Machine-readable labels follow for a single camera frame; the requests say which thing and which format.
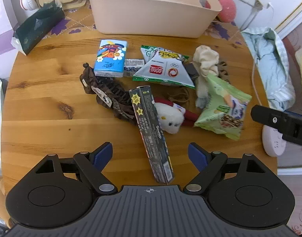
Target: cloth glove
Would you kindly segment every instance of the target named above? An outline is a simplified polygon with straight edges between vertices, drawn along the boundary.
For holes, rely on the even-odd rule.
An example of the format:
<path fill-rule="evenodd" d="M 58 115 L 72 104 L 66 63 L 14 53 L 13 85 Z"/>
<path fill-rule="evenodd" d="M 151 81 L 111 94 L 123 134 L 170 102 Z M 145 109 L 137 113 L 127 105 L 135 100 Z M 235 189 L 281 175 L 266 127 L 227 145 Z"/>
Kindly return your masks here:
<path fill-rule="evenodd" d="M 209 46 L 201 45 L 196 48 L 193 56 L 193 65 L 199 75 L 205 77 L 208 73 L 218 76 L 219 53 L 212 50 Z"/>
<path fill-rule="evenodd" d="M 211 73 L 214 76 L 219 75 L 218 67 L 219 53 L 212 50 L 209 46 L 201 45 L 196 48 L 193 56 L 193 65 L 197 70 L 199 77 L 196 79 L 196 107 L 203 109 L 206 106 L 208 97 L 208 86 L 205 77 Z"/>

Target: blue gripper pad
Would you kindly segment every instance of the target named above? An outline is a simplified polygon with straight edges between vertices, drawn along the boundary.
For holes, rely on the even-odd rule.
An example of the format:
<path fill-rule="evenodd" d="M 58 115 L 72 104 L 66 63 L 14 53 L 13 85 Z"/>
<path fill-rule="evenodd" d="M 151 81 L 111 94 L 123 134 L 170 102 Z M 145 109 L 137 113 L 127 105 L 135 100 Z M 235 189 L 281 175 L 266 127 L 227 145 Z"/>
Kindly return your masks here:
<path fill-rule="evenodd" d="M 188 157 L 201 172 L 210 162 L 210 154 L 194 142 L 188 145 Z"/>
<path fill-rule="evenodd" d="M 101 172 L 112 158 L 112 144 L 105 142 L 90 154 L 90 162 Z"/>

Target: black box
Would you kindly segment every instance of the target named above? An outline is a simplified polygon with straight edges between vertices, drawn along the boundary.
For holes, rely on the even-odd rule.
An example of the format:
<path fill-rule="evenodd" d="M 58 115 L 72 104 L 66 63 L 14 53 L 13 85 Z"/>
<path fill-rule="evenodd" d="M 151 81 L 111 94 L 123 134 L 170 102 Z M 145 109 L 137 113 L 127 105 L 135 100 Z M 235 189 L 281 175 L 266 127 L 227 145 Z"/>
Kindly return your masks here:
<path fill-rule="evenodd" d="M 174 178 L 173 168 L 158 121 L 151 87 L 137 87 L 129 93 L 154 177 L 157 182 L 168 184 Z"/>

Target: wooden table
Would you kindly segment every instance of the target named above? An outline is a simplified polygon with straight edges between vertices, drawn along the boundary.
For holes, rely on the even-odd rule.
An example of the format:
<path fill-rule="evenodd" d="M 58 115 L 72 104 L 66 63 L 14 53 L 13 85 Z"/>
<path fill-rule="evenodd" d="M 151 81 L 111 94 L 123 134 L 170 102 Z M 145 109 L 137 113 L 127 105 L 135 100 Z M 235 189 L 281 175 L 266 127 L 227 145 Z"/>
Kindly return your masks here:
<path fill-rule="evenodd" d="M 188 159 L 187 146 L 190 142 L 196 142 L 207 151 L 220 150 L 230 157 L 254 153 L 276 172 L 276 159 L 267 156 L 263 150 L 262 125 L 253 122 L 250 116 L 257 100 L 251 84 L 253 61 L 245 45 L 209 36 L 198 39 L 107 36 L 90 31 L 45 39 L 27 57 L 18 54 L 3 108 L 1 150 L 6 191 L 46 154 L 71 157 L 80 151 L 91 152 L 105 141 L 112 143 L 114 155 L 103 174 L 118 188 L 123 184 L 157 184 L 138 127 L 114 118 L 112 111 L 96 103 L 95 95 L 85 94 L 79 81 L 82 64 L 94 64 L 101 38 L 127 40 L 127 58 L 142 58 L 142 44 L 161 46 L 190 56 L 199 45 L 208 45 L 228 63 L 231 83 L 253 96 L 239 141 L 201 128 L 181 127 L 177 134 L 165 133 L 175 173 L 172 184 L 183 187 L 198 173 Z M 261 80 L 258 74 L 255 77 L 261 101 L 267 104 Z M 121 81 L 127 90 L 143 85 L 129 78 Z M 154 96 L 176 88 L 158 84 L 151 87 Z M 195 91 L 191 90 L 193 102 L 195 98 Z"/>

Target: pink ball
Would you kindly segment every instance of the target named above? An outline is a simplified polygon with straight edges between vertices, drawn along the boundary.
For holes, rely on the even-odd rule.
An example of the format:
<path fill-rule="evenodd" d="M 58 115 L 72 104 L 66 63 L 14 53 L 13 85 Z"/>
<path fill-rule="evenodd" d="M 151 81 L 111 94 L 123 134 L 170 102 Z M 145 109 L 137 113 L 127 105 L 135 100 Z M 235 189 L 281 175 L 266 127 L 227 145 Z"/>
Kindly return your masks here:
<path fill-rule="evenodd" d="M 237 14 L 237 7 L 233 0 L 218 0 L 222 6 L 222 10 L 219 12 L 217 19 L 221 22 L 232 22 Z M 210 9 L 210 4 L 206 1 L 205 7 Z"/>

